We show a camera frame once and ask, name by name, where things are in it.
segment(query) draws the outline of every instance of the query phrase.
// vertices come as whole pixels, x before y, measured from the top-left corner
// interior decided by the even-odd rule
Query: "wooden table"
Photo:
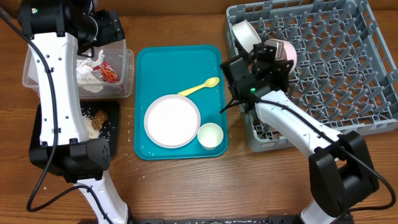
[[[392,56],[398,60],[398,12],[375,12]],[[127,46],[137,54],[146,47],[213,44],[226,59],[224,15],[123,17]],[[41,169],[29,162],[28,148],[39,97],[22,86],[27,45],[0,22],[0,223],[76,223],[94,218],[80,192],[72,192],[37,213],[26,202]],[[138,218],[239,218],[295,214],[312,200],[308,163],[296,148],[253,153],[245,143],[237,108],[228,111],[229,148],[210,159],[143,161],[133,148],[134,97],[120,100],[119,153],[110,173],[121,198]],[[398,190],[398,131],[366,136],[374,166]],[[69,188],[48,175],[34,205]],[[385,187],[361,205],[390,201]],[[398,207],[358,212],[356,223],[396,223]]]

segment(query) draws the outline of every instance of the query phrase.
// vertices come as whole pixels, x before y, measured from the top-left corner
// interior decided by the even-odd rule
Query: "blue tray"
[[[136,72],[136,110],[134,123],[134,150],[145,160],[188,159],[222,155],[228,147],[228,125],[225,107],[223,73],[220,70],[220,51],[211,45],[181,47],[151,47],[139,52]],[[204,88],[187,96],[197,106],[201,125],[216,123],[224,131],[223,142],[207,151],[197,138],[184,147],[165,149],[153,143],[145,133],[144,116],[149,105],[161,96],[176,94],[219,77],[220,84]]]

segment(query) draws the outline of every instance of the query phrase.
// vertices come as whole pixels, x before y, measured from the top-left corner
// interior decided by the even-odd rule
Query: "yellow spoon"
[[[177,94],[181,95],[181,96],[188,96],[189,94],[192,94],[192,93],[194,93],[194,92],[196,92],[196,91],[198,91],[198,90],[200,90],[200,89],[202,89],[204,87],[213,88],[214,86],[217,86],[217,84],[219,82],[220,82],[220,78],[218,78],[218,77],[209,78],[209,79],[206,80],[206,82],[204,84],[192,87],[192,88],[184,90],[184,91],[181,91],[181,92],[179,92]]]

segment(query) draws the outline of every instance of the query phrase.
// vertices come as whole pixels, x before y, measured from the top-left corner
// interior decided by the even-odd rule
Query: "dish rack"
[[[398,127],[398,70],[367,0],[273,0],[231,6],[224,32],[229,58],[239,52],[232,26],[247,20],[264,42],[291,42],[297,67],[289,98],[319,122],[362,135]],[[249,148],[292,144],[240,107]]]

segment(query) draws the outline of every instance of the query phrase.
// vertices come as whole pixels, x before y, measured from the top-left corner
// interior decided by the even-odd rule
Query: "cup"
[[[232,26],[232,31],[234,32],[236,40],[247,53],[253,50],[254,44],[261,44],[259,34],[246,20]]]
[[[206,150],[213,150],[223,142],[223,129],[215,123],[202,125],[198,131],[198,140]]]

